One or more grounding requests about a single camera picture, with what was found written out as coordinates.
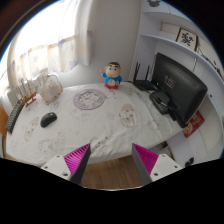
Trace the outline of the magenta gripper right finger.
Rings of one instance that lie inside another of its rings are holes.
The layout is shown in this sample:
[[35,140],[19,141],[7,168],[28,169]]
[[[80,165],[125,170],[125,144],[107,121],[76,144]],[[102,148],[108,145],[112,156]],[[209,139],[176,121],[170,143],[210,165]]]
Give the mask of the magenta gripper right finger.
[[150,184],[182,169],[166,154],[157,155],[140,145],[132,144],[132,156],[140,179],[144,185]]

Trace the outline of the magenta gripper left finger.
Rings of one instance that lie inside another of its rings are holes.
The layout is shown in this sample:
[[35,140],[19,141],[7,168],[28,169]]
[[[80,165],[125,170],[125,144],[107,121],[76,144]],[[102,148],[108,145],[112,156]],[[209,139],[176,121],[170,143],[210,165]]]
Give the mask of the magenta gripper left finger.
[[54,156],[42,166],[42,169],[79,185],[90,155],[90,145],[86,144],[65,156]]

